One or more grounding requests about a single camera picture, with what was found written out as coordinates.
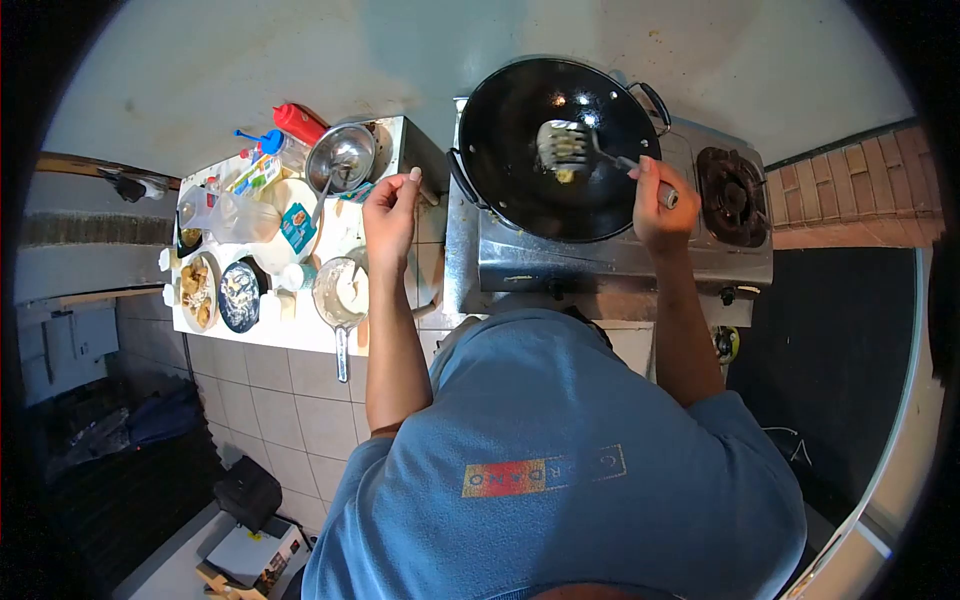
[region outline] brick wall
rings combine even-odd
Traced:
[[[924,247],[944,229],[921,128],[865,139],[767,174],[774,248]]]

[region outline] wok handle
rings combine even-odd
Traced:
[[[458,154],[460,154],[460,151],[456,148],[451,148],[446,153],[446,164],[450,167],[450,175],[453,176],[453,180],[457,182],[460,189],[464,191],[464,195],[467,196],[467,200],[469,200],[471,204],[481,210],[490,208],[487,206],[487,203],[477,197],[476,192],[473,191],[473,186],[467,181],[467,176],[464,175],[463,170],[460,168],[460,162],[457,160]]]
[[[347,339],[350,332],[346,327],[339,325],[334,327],[333,333],[337,338],[337,381],[347,383]]]
[[[657,134],[657,137],[663,137],[667,132],[670,131],[670,125],[672,121],[670,120],[670,111],[666,109],[666,104],[663,103],[660,95],[654,91],[654,88],[648,84],[643,84],[641,82],[633,82],[632,84],[627,85],[627,90],[629,91],[634,85],[639,85],[640,89],[643,90],[643,93],[647,95],[647,98],[650,99],[650,102],[654,104],[654,108],[657,109],[657,114],[660,116],[660,120],[663,121],[663,126],[665,129]]]

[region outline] fried food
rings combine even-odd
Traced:
[[[213,298],[206,285],[209,270],[202,258],[195,258],[180,270],[180,304],[190,310],[201,329],[206,329],[213,312]]]
[[[190,296],[200,289],[200,282],[194,278],[193,267],[188,265],[180,270],[180,288],[184,294]]]
[[[573,169],[557,169],[554,176],[560,183],[570,183],[573,181]]]
[[[200,326],[200,329],[206,329],[206,324],[210,323],[210,306],[212,304],[212,299],[204,299],[200,308],[197,310],[197,324]]]

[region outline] stove knob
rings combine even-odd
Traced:
[[[730,306],[733,304],[734,298],[735,294],[733,288],[725,287],[724,289],[720,290],[720,300],[723,302],[724,306]]]
[[[553,300],[559,302],[564,299],[564,288],[559,279],[550,279],[546,282],[546,293],[553,297]]]

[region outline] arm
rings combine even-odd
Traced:
[[[370,260],[367,423],[373,437],[395,436],[403,420],[433,402],[403,287],[419,191],[420,168],[414,168],[409,176],[381,181],[363,207]]]
[[[634,229],[657,274],[657,383],[683,408],[726,389],[700,307],[687,240],[700,213],[700,195],[669,165],[641,156]],[[665,181],[679,192],[673,210],[657,201]]]

